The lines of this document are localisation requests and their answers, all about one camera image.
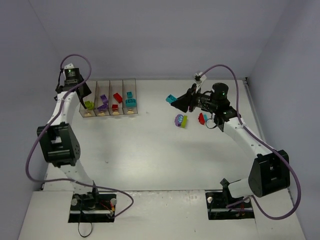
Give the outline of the green printed lego brick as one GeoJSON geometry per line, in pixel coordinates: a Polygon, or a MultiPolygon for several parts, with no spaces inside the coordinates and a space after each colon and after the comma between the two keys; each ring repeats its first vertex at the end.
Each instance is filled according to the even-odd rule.
{"type": "Polygon", "coordinates": [[[95,103],[93,101],[85,101],[84,105],[88,110],[93,110],[95,108],[95,103]]]}

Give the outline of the red green teal brick stack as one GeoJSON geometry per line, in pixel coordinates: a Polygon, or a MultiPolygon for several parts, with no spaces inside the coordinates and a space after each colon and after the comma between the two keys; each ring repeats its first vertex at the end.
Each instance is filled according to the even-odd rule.
{"type": "Polygon", "coordinates": [[[203,113],[201,112],[198,116],[198,122],[201,124],[201,125],[204,125],[206,123],[205,121],[205,118],[204,118],[204,115],[203,113]]]}

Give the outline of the teal lego brick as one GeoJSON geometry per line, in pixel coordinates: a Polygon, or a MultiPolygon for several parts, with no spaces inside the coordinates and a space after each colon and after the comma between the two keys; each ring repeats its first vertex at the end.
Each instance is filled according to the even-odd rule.
{"type": "Polygon", "coordinates": [[[165,99],[165,101],[166,101],[167,103],[169,103],[169,104],[175,102],[176,100],[177,100],[177,98],[174,97],[172,94],[168,95],[168,96],[166,97],[166,99],[165,99]]]}

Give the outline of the teal rounded lego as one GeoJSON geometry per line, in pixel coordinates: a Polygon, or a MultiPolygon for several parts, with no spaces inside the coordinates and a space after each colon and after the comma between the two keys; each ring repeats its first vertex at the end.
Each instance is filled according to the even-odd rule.
{"type": "Polygon", "coordinates": [[[135,98],[127,98],[125,100],[126,108],[135,108],[137,106],[137,100],[135,98]]]}

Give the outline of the small teal square lego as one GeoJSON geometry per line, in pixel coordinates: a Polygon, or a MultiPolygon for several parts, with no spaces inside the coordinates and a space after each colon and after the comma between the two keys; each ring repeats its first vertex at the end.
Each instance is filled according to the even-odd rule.
{"type": "Polygon", "coordinates": [[[128,99],[133,98],[133,93],[131,91],[128,91],[126,95],[128,99]]]}

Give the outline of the small red lego brick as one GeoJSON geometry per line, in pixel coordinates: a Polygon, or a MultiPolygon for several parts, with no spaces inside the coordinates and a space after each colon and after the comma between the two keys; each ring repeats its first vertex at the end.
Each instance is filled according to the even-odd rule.
{"type": "Polygon", "coordinates": [[[112,109],[113,112],[115,112],[115,111],[118,111],[119,107],[118,107],[117,104],[113,104],[113,105],[111,106],[111,109],[112,109]]]}

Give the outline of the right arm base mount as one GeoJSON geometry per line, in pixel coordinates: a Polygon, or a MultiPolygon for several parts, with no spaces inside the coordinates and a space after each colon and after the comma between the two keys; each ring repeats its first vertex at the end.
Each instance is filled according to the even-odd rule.
{"type": "Polygon", "coordinates": [[[225,178],[220,184],[222,190],[205,192],[208,219],[211,221],[254,219],[255,214],[250,199],[232,197],[228,189],[230,183],[225,178]]]}

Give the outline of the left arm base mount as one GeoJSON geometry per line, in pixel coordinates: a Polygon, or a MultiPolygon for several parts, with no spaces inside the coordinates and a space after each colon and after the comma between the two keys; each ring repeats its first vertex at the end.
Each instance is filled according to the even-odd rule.
{"type": "Polygon", "coordinates": [[[92,195],[74,194],[71,199],[68,223],[113,223],[117,195],[112,193],[97,193],[92,195]]]}

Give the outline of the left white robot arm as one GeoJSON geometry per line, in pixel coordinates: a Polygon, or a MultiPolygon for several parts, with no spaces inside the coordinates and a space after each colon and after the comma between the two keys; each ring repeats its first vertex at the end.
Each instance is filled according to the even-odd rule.
{"type": "Polygon", "coordinates": [[[66,178],[71,179],[73,198],[78,201],[95,201],[98,197],[94,181],[86,173],[81,161],[81,147],[72,129],[72,121],[77,106],[85,107],[84,98],[92,91],[86,83],[65,94],[72,87],[84,81],[80,70],[73,64],[63,69],[64,85],[57,89],[56,106],[50,120],[52,124],[44,131],[39,143],[47,163],[60,169],[66,178]]]}

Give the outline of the lime green lego brick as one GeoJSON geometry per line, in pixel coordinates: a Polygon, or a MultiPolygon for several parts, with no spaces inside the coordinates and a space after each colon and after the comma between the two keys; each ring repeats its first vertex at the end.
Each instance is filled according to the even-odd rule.
{"type": "Polygon", "coordinates": [[[188,117],[186,115],[183,116],[182,121],[181,121],[181,128],[185,128],[187,125],[188,117]]]}

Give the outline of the purple flower lego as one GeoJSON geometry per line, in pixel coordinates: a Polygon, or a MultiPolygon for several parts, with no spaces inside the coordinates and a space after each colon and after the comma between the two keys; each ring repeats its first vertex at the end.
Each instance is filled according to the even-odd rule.
{"type": "Polygon", "coordinates": [[[176,127],[180,127],[182,125],[184,116],[182,114],[177,114],[174,119],[174,124],[176,127]]]}

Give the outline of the red curved lego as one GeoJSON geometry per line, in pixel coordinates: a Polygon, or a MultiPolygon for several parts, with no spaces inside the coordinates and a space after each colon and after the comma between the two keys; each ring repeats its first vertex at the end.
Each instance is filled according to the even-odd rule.
{"type": "Polygon", "coordinates": [[[114,93],[113,97],[119,104],[121,104],[123,102],[123,98],[118,92],[114,93]]]}

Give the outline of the purple printed lego brick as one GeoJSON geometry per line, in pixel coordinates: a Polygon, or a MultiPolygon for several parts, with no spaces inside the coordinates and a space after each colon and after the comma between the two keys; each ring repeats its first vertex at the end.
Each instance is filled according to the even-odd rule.
{"type": "Polygon", "coordinates": [[[103,104],[103,105],[99,106],[99,107],[97,108],[97,110],[98,110],[99,112],[106,112],[106,111],[108,110],[108,108],[109,108],[109,105],[108,105],[108,104],[103,104]]]}

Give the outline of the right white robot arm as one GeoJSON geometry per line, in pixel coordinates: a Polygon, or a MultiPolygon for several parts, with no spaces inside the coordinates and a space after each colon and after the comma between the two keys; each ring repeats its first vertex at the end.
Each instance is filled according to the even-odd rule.
{"type": "Polygon", "coordinates": [[[251,195],[261,198],[288,188],[288,154],[284,150],[272,152],[255,134],[248,133],[247,126],[238,118],[237,111],[227,98],[228,91],[229,87],[220,82],[215,83],[211,91],[204,93],[197,91],[193,84],[184,95],[173,101],[171,106],[184,113],[200,108],[212,114],[215,126],[233,139],[252,161],[247,178],[224,184],[232,198],[251,195]]]}

